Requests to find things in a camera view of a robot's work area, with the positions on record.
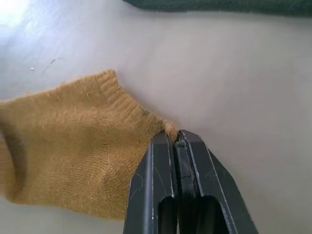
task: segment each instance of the dark green fabric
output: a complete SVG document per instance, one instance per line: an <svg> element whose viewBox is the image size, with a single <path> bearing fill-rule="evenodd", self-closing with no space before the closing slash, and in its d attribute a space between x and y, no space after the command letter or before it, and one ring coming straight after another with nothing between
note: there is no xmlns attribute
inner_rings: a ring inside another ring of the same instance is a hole
<svg viewBox="0 0 312 234"><path fill-rule="evenodd" d="M312 16L312 0L124 0L145 10L234 11L291 16Z"/></svg>

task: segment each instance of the sock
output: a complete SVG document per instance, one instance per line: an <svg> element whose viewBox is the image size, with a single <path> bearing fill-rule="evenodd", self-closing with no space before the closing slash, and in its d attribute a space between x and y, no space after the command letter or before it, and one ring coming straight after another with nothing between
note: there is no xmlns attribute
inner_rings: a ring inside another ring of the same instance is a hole
<svg viewBox="0 0 312 234"><path fill-rule="evenodd" d="M0 102L0 129L9 201L111 219L125 217L130 179L151 137L165 130L176 138L171 123L123 91L113 70Z"/></svg>

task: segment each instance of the knit fabric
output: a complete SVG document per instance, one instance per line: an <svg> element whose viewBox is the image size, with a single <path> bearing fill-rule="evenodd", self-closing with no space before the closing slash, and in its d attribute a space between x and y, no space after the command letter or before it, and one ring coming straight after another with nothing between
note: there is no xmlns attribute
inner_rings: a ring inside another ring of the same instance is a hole
<svg viewBox="0 0 312 234"><path fill-rule="evenodd" d="M312 16L311 0L124 0L145 10L233 11L290 16Z"/></svg>
<svg viewBox="0 0 312 234"><path fill-rule="evenodd" d="M176 138L112 70L0 102L0 128L8 200L111 219L125 217L130 179L151 137L165 130Z"/></svg>

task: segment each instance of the gray surface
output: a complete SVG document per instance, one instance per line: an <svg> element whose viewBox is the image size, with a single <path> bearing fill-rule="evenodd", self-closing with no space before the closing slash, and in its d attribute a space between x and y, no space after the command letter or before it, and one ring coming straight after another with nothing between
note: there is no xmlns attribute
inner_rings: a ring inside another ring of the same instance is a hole
<svg viewBox="0 0 312 234"><path fill-rule="evenodd" d="M116 0L25 6L1 27L0 98L115 68L138 100L203 137L260 233L312 233L312 19L150 13ZM4 234L122 230L3 200L0 215Z"/></svg>

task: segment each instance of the mustard yellow sock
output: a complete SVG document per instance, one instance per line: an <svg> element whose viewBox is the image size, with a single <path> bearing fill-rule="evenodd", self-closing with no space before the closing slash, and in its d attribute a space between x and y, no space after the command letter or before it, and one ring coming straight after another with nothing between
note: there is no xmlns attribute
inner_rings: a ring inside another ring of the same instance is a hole
<svg viewBox="0 0 312 234"><path fill-rule="evenodd" d="M151 137L166 130L176 138L172 124L123 91L113 70L1 102L0 128L8 200L111 219L125 216Z"/></svg>

